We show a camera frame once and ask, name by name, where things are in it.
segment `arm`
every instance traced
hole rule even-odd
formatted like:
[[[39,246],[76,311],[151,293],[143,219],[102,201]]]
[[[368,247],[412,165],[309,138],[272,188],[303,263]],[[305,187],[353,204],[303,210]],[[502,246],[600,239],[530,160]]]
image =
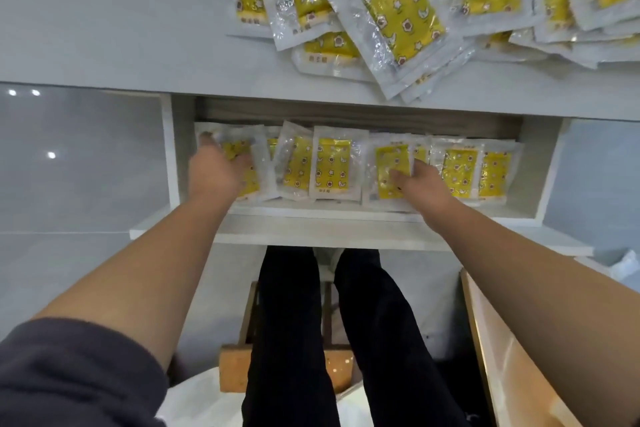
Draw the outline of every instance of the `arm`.
[[[584,427],[640,418],[640,294],[460,203],[432,166],[394,178]]]
[[[229,162],[211,136],[203,135],[189,164],[188,201],[35,318],[106,326],[144,346],[166,369],[213,238],[241,189],[249,162],[249,155]]]

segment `person's right hand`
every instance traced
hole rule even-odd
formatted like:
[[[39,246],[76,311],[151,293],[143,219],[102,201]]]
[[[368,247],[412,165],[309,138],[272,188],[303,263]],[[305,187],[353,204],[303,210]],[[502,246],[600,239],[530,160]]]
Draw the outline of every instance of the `person's right hand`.
[[[228,160],[211,134],[202,133],[198,151],[189,161],[189,199],[202,197],[202,203],[231,206],[242,191],[244,172],[252,162],[249,153]]]
[[[438,223],[460,202],[453,196],[438,170],[421,160],[413,164],[413,176],[393,169],[391,179],[399,187],[404,199],[422,215],[431,229],[438,231]]]

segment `dark sleeve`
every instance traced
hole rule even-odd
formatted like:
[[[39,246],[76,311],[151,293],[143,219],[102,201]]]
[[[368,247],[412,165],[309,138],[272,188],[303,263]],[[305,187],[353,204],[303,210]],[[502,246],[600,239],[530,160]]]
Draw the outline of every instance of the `dark sleeve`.
[[[74,319],[36,319],[0,342],[0,425],[147,427],[167,390],[140,344]]]

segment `person's right arm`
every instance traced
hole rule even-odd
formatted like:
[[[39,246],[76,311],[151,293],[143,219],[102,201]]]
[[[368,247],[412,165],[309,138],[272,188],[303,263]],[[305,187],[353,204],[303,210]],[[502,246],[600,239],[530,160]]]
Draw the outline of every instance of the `person's right arm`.
[[[462,204],[433,166],[394,178],[583,427],[640,419],[640,294]]]

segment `leg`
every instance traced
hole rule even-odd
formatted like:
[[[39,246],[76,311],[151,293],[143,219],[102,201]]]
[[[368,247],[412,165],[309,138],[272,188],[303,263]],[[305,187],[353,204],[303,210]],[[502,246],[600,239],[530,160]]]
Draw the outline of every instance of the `leg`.
[[[376,427],[468,427],[378,250],[345,250],[334,282]]]
[[[326,372],[320,277],[310,248],[269,246],[242,406],[245,427],[339,427]]]

